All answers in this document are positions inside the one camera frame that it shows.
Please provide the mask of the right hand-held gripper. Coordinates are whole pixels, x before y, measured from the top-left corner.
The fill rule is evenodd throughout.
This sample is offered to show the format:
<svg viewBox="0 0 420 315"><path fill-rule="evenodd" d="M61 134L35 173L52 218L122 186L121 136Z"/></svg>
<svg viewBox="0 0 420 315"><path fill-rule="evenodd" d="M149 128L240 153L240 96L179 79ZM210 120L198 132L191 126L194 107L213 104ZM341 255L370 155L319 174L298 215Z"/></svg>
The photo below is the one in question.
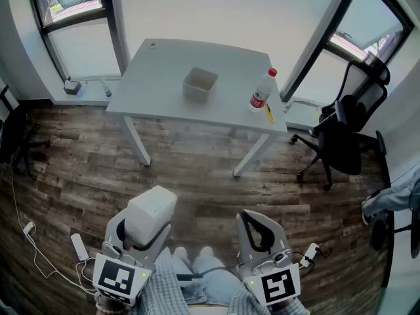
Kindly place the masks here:
<svg viewBox="0 0 420 315"><path fill-rule="evenodd" d="M255 243L250 226L260 234L259 244ZM276 221L244 209L236 215L236 232L238 258L243 263L236 270L247 290L261 305L274 305L301 294L299 265L292 262L292 250L285 249L285 232ZM258 252L277 253L257 261Z"/></svg>

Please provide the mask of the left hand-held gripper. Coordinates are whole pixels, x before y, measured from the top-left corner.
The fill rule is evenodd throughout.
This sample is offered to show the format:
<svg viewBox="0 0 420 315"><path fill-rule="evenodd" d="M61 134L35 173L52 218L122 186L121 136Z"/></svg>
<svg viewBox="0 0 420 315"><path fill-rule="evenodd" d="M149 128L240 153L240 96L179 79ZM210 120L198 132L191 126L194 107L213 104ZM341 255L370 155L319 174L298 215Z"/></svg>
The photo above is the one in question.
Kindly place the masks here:
<svg viewBox="0 0 420 315"><path fill-rule="evenodd" d="M156 271L155 261L171 231L167 222L146 244L126 247L125 219L121 210L107 224L102 252L96 255L93 286L102 296L127 305L135 305Z"/></svg>

